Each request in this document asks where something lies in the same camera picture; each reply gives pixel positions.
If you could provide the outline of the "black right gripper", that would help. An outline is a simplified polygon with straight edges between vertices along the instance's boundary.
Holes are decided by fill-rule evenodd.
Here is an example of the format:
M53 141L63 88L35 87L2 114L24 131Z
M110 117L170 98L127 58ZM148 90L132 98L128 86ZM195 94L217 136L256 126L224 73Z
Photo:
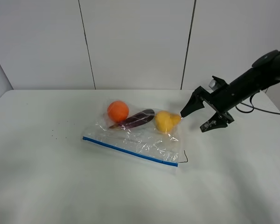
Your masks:
M233 117L228 113L229 109L224 105L228 84L223 79L216 76L212 76L212 78L217 80L221 87L210 93L203 87L199 86L193 92L188 103L180 112L181 117L185 118L191 113L204 108L204 102L210 105L216 113L207 122L200 126L202 133L213 129L226 128L228 123L234 121Z

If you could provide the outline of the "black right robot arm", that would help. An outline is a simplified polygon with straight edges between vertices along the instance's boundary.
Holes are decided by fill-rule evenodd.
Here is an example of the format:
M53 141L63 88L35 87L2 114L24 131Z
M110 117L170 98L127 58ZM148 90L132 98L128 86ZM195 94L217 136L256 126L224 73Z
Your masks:
M252 100L253 96L270 86L280 83L280 51L271 51L258 60L244 74L230 84L223 79L213 76L209 84L212 92L203 87L197 87L188 103L181 110L182 118L204 108L204 102L215 110L215 114L200 126L201 131L207 132L217 128L226 128L234 121L229 110L242 101Z

